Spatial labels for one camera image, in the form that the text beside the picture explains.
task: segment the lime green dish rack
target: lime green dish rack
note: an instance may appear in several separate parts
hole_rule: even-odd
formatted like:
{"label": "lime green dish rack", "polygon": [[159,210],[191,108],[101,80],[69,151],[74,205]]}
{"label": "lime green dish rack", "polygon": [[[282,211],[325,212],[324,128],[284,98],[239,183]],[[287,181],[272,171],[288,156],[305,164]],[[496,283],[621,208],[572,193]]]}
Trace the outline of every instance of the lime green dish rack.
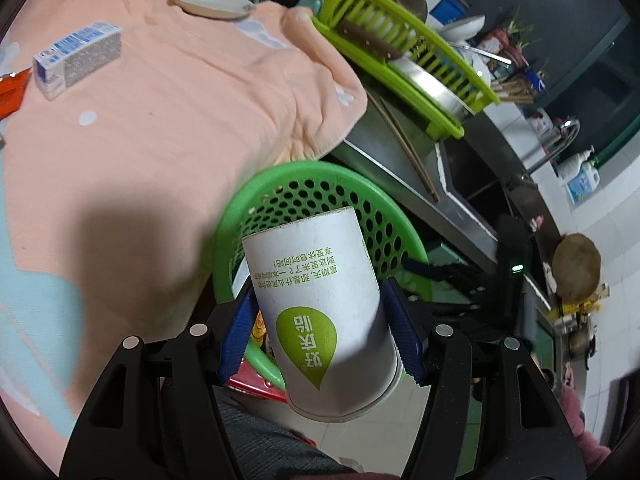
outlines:
{"label": "lime green dish rack", "polygon": [[374,56],[336,32],[347,20],[372,32],[436,77],[478,113],[499,97],[438,34],[392,0],[324,0],[314,25],[341,54],[400,96],[429,122],[427,134],[434,140],[459,139],[461,124],[447,117],[423,92]]}
{"label": "lime green dish rack", "polygon": [[[402,258],[426,262],[415,228],[398,204],[368,179],[336,164],[290,162],[255,175],[222,215],[214,236],[213,285],[216,301],[233,299],[232,283],[244,258],[242,238],[315,214],[353,207],[376,277],[395,276],[400,285],[431,299],[431,282],[404,272]],[[277,364],[249,341],[245,360],[265,380],[284,389]]]}

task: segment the metal faucet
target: metal faucet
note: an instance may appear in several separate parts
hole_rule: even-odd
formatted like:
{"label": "metal faucet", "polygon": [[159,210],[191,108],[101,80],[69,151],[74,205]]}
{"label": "metal faucet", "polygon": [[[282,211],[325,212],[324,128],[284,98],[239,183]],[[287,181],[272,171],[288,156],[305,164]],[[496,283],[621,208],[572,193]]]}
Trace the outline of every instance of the metal faucet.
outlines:
{"label": "metal faucet", "polygon": [[562,153],[572,142],[574,142],[575,137],[578,136],[580,132],[580,119],[569,118],[567,119],[561,127],[562,130],[568,130],[568,135],[562,139],[562,141],[556,146],[556,148],[547,153],[543,158],[537,161],[533,166],[531,166],[528,170],[525,170],[524,173],[517,173],[511,177],[510,182],[508,183],[508,187],[510,189],[515,189],[518,186],[527,186],[533,189],[538,188],[538,184],[536,184],[531,175],[535,173],[537,170],[542,168],[548,161],[554,158],[559,153]]}

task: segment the knife handle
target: knife handle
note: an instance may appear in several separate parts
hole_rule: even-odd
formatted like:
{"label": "knife handle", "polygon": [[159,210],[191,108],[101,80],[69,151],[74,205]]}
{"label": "knife handle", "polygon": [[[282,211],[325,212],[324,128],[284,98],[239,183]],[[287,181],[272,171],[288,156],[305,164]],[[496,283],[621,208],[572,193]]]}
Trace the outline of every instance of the knife handle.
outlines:
{"label": "knife handle", "polygon": [[369,32],[366,28],[355,25],[347,20],[342,20],[338,23],[335,30],[347,40],[356,43],[387,61],[393,61],[402,57],[402,52],[389,45],[386,41],[381,40],[373,32]]}

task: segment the green droplet logo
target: green droplet logo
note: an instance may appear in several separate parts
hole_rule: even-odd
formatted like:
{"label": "green droplet logo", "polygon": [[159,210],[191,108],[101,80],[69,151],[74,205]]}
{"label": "green droplet logo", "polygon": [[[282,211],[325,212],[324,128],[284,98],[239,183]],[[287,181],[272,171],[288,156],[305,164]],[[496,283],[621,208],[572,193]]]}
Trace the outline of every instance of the green droplet logo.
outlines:
{"label": "green droplet logo", "polygon": [[334,358],[338,335],[331,320],[309,306],[292,306],[276,320],[282,349],[318,390]]}

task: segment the paper cup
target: paper cup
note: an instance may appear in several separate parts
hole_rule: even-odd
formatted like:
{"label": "paper cup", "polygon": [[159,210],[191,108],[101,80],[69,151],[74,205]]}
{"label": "paper cup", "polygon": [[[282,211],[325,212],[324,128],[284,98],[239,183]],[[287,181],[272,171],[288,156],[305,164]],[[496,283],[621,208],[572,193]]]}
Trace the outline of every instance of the paper cup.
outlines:
{"label": "paper cup", "polygon": [[402,365],[352,207],[242,240],[289,405],[321,422],[386,399]]}

